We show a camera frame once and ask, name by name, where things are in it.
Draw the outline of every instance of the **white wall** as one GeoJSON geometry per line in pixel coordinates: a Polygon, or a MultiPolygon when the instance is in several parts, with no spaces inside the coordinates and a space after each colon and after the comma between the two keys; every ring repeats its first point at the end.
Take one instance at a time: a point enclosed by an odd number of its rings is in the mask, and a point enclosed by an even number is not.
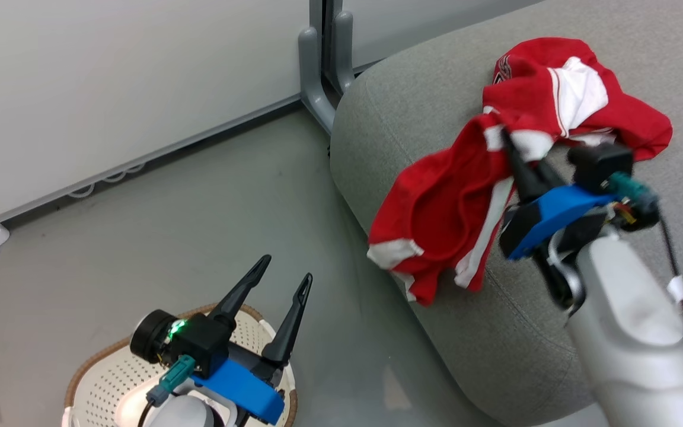
{"type": "Polygon", "coordinates": [[[307,0],[0,0],[0,215],[299,93],[307,0]]]}
{"type": "Polygon", "coordinates": [[[355,18],[352,66],[541,0],[343,0],[355,18]]]}

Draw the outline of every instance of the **white basket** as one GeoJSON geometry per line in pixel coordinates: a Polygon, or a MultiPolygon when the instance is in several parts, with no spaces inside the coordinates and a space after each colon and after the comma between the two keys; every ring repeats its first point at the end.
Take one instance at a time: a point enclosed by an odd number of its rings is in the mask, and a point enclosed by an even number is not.
{"type": "MultiPolygon", "coordinates": [[[[179,317],[189,318],[195,313],[209,313],[214,307],[214,304],[207,305],[179,317]]],[[[260,354],[275,335],[276,332],[260,313],[243,305],[236,315],[236,330],[231,336],[231,342],[260,354]]],[[[62,427],[125,427],[127,423],[138,421],[146,404],[143,397],[146,389],[141,389],[151,388],[157,382],[150,380],[159,377],[165,370],[160,365],[150,365],[149,362],[133,356],[128,348],[128,340],[129,338],[125,338],[98,352],[73,375],[65,395],[62,427]],[[128,398],[130,396],[126,397],[119,411],[119,402],[131,391],[135,395],[132,399],[128,398]]],[[[279,391],[284,392],[285,408],[276,425],[291,427],[296,416],[296,390],[290,365],[284,369],[279,391]]],[[[263,425],[265,424],[255,419],[247,422],[249,427],[263,425]]]]}

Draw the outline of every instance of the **white cable tie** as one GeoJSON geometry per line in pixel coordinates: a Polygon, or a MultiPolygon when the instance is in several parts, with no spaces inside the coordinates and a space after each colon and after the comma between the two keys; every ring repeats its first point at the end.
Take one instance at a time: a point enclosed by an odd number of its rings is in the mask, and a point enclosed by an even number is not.
{"type": "Polygon", "coordinates": [[[678,304],[683,301],[683,278],[681,275],[675,276],[669,282],[669,286],[666,287],[669,294],[674,298],[674,301],[678,304]]]}

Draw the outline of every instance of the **teal cable connector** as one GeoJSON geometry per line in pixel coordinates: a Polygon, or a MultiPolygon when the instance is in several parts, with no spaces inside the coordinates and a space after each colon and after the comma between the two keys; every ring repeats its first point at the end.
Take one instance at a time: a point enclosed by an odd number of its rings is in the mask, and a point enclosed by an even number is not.
{"type": "Polygon", "coordinates": [[[176,387],[184,384],[186,378],[189,378],[194,373],[196,366],[197,362],[194,361],[193,357],[184,355],[159,379],[159,384],[168,393],[172,393],[176,387]]]}
{"type": "Polygon", "coordinates": [[[616,172],[608,178],[608,191],[618,197],[628,197],[635,208],[647,211],[656,210],[658,195],[650,187],[645,186],[623,172],[616,172]]]}
{"type": "Polygon", "coordinates": [[[146,400],[155,407],[162,405],[163,402],[168,400],[168,396],[170,396],[175,388],[184,384],[184,381],[194,373],[196,366],[197,362],[194,361],[193,357],[182,356],[159,379],[159,384],[146,392],[146,400]]]}

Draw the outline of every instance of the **sofa cushion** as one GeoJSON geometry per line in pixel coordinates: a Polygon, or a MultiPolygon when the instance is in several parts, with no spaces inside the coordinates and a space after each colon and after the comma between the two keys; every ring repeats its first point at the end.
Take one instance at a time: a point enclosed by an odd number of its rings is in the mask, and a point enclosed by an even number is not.
{"type": "MultiPolygon", "coordinates": [[[[669,148],[637,165],[662,195],[683,267],[683,2],[546,0],[383,60],[344,95],[331,137],[331,173],[363,229],[398,173],[446,148],[475,114],[495,60],[540,36],[580,38],[627,94],[666,113],[669,148]]],[[[564,150],[550,154],[570,174],[564,150]]],[[[669,265],[657,230],[628,236],[659,279],[669,265]]],[[[412,305],[467,397],[507,425],[536,425],[591,402],[566,316],[531,262],[490,255],[484,290],[443,283],[429,308],[412,305]]],[[[371,283],[369,286],[381,286],[371,283]]]]}

